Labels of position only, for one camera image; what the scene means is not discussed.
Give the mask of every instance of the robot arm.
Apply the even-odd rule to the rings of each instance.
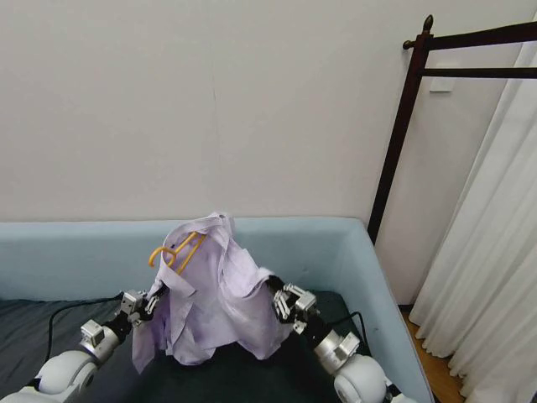
[[[296,285],[271,278],[273,308],[283,323],[305,337],[328,374],[335,377],[334,388],[344,403],[415,403],[404,396],[386,377],[377,361],[357,354],[360,339],[352,332],[340,336],[319,317],[317,299]]]
[[[125,341],[133,326],[151,320],[163,286],[148,298],[144,292],[125,291],[116,316],[98,324],[89,320],[81,327],[79,349],[65,351],[49,359],[38,374],[19,392],[1,403],[69,403],[90,385],[96,371],[108,361],[117,346]]]

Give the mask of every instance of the mattress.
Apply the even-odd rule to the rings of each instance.
[[[348,315],[337,293],[316,292],[323,319]],[[0,397],[19,390],[39,371],[47,349],[50,315],[73,301],[0,301]],[[75,348],[80,326],[89,319],[104,322],[117,310],[116,301],[65,310],[55,319],[52,356]],[[335,325],[340,334],[353,331],[351,320]],[[187,367],[164,355],[142,374],[131,361],[132,337],[116,349],[81,397],[82,402],[337,402],[333,378],[317,362],[304,340],[291,336],[269,359],[258,361],[238,344],[216,350],[202,365]],[[360,353],[365,353],[362,343]]]

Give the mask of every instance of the sheer curtain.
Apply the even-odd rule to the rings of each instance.
[[[516,65],[537,66],[537,44]],[[410,314],[467,403],[537,390],[537,80],[509,81]]]

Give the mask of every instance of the crumpled fabric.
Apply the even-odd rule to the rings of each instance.
[[[197,365],[210,359],[217,347],[233,342],[257,359],[266,359],[291,332],[271,307],[273,296],[264,281],[272,272],[259,268],[233,240],[232,219],[213,213],[184,223],[168,234],[164,246],[176,248],[193,231],[206,234],[206,239],[181,275],[175,270],[197,239],[178,254],[171,268],[166,264],[169,254],[161,256],[149,296],[162,284],[169,291],[161,297],[153,320],[134,328],[133,364],[138,372],[157,350],[181,364]]]

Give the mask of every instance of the light blue bed frame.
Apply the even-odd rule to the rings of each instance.
[[[178,223],[0,223],[0,298],[80,300],[148,289],[156,274],[149,254]],[[373,357],[387,376],[419,403],[434,402],[360,221],[238,218],[235,239],[284,281],[341,294],[349,311],[363,314]]]

